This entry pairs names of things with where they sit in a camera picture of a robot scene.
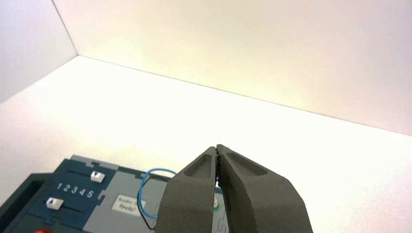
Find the white wall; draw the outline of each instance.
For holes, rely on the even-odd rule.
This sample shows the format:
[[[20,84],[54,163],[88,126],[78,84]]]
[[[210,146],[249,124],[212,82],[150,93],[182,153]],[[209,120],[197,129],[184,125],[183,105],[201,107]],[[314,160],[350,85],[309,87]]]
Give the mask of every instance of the white wall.
[[[76,55],[51,0],[0,0],[0,102]]]
[[[412,135],[410,0],[55,0],[80,55]]]
[[[72,154],[179,171],[218,143],[287,177],[316,233],[412,232],[412,137],[81,56],[0,104],[0,203]]]

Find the gray panel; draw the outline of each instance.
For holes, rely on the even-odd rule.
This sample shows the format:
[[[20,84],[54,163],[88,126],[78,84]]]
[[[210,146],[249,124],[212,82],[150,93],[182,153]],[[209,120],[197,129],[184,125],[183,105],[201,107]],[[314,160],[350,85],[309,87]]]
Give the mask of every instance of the gray panel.
[[[102,203],[100,206],[96,206],[83,230],[91,233],[153,233],[147,228],[142,217],[112,209],[118,195],[136,198],[140,182],[141,179],[135,178],[133,174],[117,171],[107,189],[102,192],[102,195],[105,195]],[[166,182],[164,181],[152,179],[147,182],[142,196],[143,200],[146,201],[145,209],[147,211],[157,213],[165,188]],[[219,203],[219,209],[214,211],[213,233],[228,233],[223,195],[217,193],[216,199]],[[155,225],[154,220],[146,219],[151,226]]]
[[[223,195],[216,193],[216,199],[218,200],[219,208],[213,211],[213,233],[229,233]]]

